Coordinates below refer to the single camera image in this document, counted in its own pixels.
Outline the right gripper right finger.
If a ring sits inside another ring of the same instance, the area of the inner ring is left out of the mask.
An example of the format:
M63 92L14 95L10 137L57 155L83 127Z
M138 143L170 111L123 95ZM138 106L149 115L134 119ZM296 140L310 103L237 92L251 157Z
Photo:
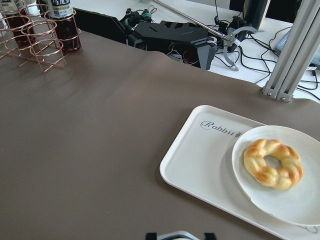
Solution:
M205 232L204 240L216 240L216 235L213 232Z

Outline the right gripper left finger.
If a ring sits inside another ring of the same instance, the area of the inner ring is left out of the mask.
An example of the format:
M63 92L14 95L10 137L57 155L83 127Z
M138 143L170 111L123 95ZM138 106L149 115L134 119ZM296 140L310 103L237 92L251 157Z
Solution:
M156 232L148 232L145 235L145 240L157 240L157 233Z

